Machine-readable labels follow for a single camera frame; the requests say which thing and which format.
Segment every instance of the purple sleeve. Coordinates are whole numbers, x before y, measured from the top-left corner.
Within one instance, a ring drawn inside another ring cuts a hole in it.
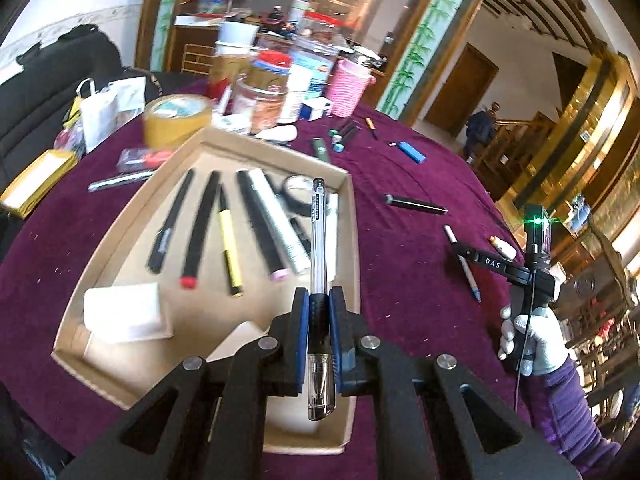
[[[538,379],[527,381],[533,427],[580,473],[606,468],[620,445],[607,442],[596,428],[574,362],[568,357],[558,370]]]

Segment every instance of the white glue bottle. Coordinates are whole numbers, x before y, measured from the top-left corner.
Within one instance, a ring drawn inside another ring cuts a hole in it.
[[[518,254],[518,251],[513,246],[511,246],[504,240],[501,240],[497,236],[489,237],[489,243],[495,247],[496,251],[507,258],[507,260],[514,260],[516,255]]]
[[[313,71],[308,68],[291,65],[287,81],[287,95],[278,119],[280,124],[291,124],[298,120],[302,101],[305,99],[306,91],[309,90],[313,74]]]

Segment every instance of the green marker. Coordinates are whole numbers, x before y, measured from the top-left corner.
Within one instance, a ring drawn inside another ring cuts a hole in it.
[[[314,150],[316,152],[316,157],[326,162],[327,164],[331,164],[329,160],[329,153],[326,150],[326,146],[324,145],[324,139],[321,137],[314,137],[313,140]]]

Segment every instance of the black cable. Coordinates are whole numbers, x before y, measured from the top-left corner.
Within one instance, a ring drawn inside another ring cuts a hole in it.
[[[533,269],[531,273],[531,302],[529,303],[529,314],[527,316],[527,325],[524,329],[524,342],[522,343],[522,352],[520,353],[520,359],[518,360],[518,377],[516,378],[516,389],[513,393],[513,411],[518,413],[518,393],[520,390],[520,377],[522,376],[522,372],[520,368],[522,367],[522,361],[524,359],[524,352],[527,348],[527,340],[529,339],[529,324],[531,323],[531,316],[533,315],[533,298],[536,293],[536,269]],[[513,323],[513,331],[514,337],[515,333],[518,332],[516,328],[515,322]]]

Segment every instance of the black sofa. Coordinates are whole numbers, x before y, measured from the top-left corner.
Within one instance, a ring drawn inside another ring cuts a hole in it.
[[[94,79],[99,90],[109,81],[144,75],[145,101],[149,102],[197,78],[182,73],[151,75],[123,67],[117,47],[97,25],[79,25],[44,48],[36,44],[17,61],[24,70],[0,85],[0,193],[52,148],[83,79]],[[7,213],[0,216],[0,261],[22,224]]]

